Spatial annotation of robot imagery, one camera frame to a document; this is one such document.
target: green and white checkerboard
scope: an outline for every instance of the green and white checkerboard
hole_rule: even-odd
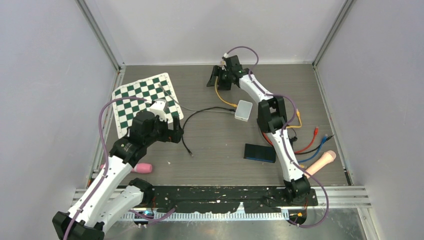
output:
[[[168,109],[165,111],[168,123],[173,122],[173,116],[178,116],[180,120],[183,119],[184,116],[180,106],[176,104],[170,96],[164,93],[164,91],[159,87],[159,84],[168,94],[171,94],[171,96],[178,101],[168,73],[162,73],[146,79],[140,79],[135,82],[122,85],[113,91],[112,99],[138,97],[144,98],[149,102],[126,99],[118,100],[113,103],[113,113],[115,115],[116,130],[119,138],[122,138],[125,134],[127,134],[127,128],[133,123],[133,118],[136,114],[144,109],[149,110],[151,101],[156,99],[165,99],[168,102]]]

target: white wall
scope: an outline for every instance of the white wall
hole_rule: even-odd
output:
[[[0,23],[0,238],[55,240],[115,70],[73,0],[2,1]]]
[[[260,63],[311,63],[345,0],[91,0],[126,65],[205,64],[245,45]],[[244,63],[250,52],[239,51]]]
[[[318,71],[384,239],[423,239],[424,1],[356,1]]]

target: pink handle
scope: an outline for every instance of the pink handle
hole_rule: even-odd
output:
[[[153,170],[153,166],[150,163],[138,163],[135,165],[135,167],[131,170],[132,173],[138,173],[138,174],[149,174]]]
[[[306,172],[310,175],[314,175],[317,173],[320,169],[322,169],[325,165],[332,163],[334,159],[336,158],[336,153],[334,151],[326,151],[321,156],[320,159],[318,159],[316,162],[314,162],[308,169],[306,169]]]

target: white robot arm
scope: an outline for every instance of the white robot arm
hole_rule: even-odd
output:
[[[246,91],[256,104],[259,104],[262,100],[272,100],[272,93],[265,89],[265,87],[263,87],[258,82],[258,80],[255,78],[255,75],[251,74],[250,76],[252,77],[252,80],[249,78],[249,75],[244,75],[239,79],[240,88]],[[301,172],[297,167],[295,167],[295,165],[293,165],[293,163],[298,164],[298,161],[296,160],[296,156],[293,149],[290,147],[291,145],[289,142],[289,135],[287,133],[287,129],[280,129],[275,133],[268,132],[266,133],[266,135],[269,140],[271,140],[272,145],[274,146],[275,152],[281,164],[284,180],[290,182],[291,180],[297,180],[302,178],[303,172]],[[288,158],[286,151],[284,150],[282,141],[285,141],[285,145],[289,146],[287,148],[287,151],[288,154],[290,154],[290,157],[293,162],[290,161],[290,159]]]
[[[71,220],[74,219],[67,235],[68,240],[102,240],[109,228],[128,210],[152,201],[153,186],[135,178],[118,197],[108,202],[125,176],[146,155],[151,144],[156,141],[180,142],[183,135],[180,120],[174,117],[173,129],[168,129],[166,107],[166,101],[158,99],[150,106],[149,111],[140,111],[132,120],[127,135],[113,144],[106,175],[104,166],[84,195],[67,212],[56,213],[52,221],[59,239],[64,238]]]
[[[242,67],[237,55],[224,55],[223,66],[214,66],[207,87],[214,87],[217,81],[218,90],[230,90],[237,85],[246,91],[257,104],[257,124],[260,130],[272,141],[278,156],[285,188],[285,200],[289,203],[303,201],[311,191],[307,177],[296,166],[295,153],[291,147],[287,129],[286,107],[282,96],[272,94],[263,87],[255,75],[249,74],[248,68]]]

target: black cable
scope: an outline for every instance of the black cable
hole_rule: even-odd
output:
[[[328,140],[330,140],[334,135],[328,136],[327,139],[325,140],[325,142],[327,142]],[[304,152],[299,152],[299,153],[295,153],[296,155],[303,155],[303,154],[310,154],[312,152],[315,152],[316,150],[318,150],[318,148],[320,148],[320,145],[318,145],[317,147],[315,147],[312,150],[309,151],[304,151]]]
[[[193,117],[194,115],[196,115],[198,113],[201,113],[201,112],[206,111],[206,110],[211,110],[211,109],[223,109],[223,110],[227,110],[229,112],[235,112],[236,111],[235,109],[226,108],[226,107],[222,107],[222,106],[213,106],[213,107],[208,107],[208,108],[205,108],[205,109],[202,109],[202,110],[199,110],[199,111],[195,111],[190,116],[187,117],[187,119],[184,122],[184,125],[182,125],[182,130],[184,131],[184,128],[186,127],[186,124],[191,117]],[[184,134],[181,136],[181,140],[182,140],[182,144],[184,145],[184,148],[187,150],[187,152],[190,154],[190,156],[193,157],[192,151],[190,151],[190,149],[186,145],[186,142],[184,141]]]
[[[261,133],[261,135],[262,135],[262,137],[263,137],[263,139],[269,144],[269,145],[271,145],[272,146],[272,144],[271,143],[269,143],[268,142],[268,140],[265,138],[265,136],[262,134],[262,131],[261,131],[261,128],[259,127],[259,125],[257,126],[258,128],[259,128],[259,132]],[[294,132],[294,137],[292,137],[292,138],[290,138],[290,144],[292,145],[292,147],[293,147],[293,143],[294,142],[296,142],[297,140],[298,140],[298,134],[297,134],[297,132],[296,132],[296,130],[294,129],[294,128],[290,128],[291,130],[293,130],[293,132]]]

